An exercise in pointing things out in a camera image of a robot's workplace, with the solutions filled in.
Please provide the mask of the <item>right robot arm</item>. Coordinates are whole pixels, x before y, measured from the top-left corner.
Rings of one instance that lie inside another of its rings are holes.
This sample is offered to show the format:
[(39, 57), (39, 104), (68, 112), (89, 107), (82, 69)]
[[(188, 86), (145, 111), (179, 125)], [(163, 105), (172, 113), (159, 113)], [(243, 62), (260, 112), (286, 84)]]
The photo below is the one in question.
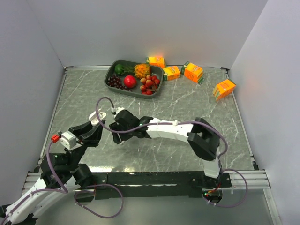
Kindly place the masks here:
[(205, 183), (215, 187), (221, 181), (220, 135), (202, 118), (178, 122), (144, 116), (140, 119), (123, 107), (113, 110), (114, 123), (109, 125), (113, 141), (121, 144), (132, 137), (167, 138), (188, 143), (203, 161)]

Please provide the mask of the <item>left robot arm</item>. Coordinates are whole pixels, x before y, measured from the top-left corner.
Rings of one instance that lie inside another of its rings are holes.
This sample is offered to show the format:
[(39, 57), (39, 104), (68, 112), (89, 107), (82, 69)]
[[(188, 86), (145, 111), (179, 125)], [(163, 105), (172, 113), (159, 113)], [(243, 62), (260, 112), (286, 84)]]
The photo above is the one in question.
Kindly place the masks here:
[(33, 225), (55, 201), (78, 188), (90, 187), (93, 174), (80, 160), (89, 147), (99, 145), (104, 123), (89, 121), (53, 135), (48, 146), (60, 142), (64, 153), (46, 152), (40, 165), (42, 173), (36, 183), (16, 202), (1, 206), (2, 224)]

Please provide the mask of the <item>white oval charging case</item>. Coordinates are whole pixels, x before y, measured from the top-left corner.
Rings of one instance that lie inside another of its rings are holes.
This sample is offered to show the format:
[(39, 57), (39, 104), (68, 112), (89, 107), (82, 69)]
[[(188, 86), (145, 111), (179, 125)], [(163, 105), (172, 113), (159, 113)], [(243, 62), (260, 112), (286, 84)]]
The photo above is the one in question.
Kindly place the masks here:
[(89, 115), (89, 121), (91, 125), (94, 127), (99, 124), (99, 121), (105, 120), (107, 117), (107, 113), (103, 112), (102, 109), (98, 109), (97, 112), (93, 112)]

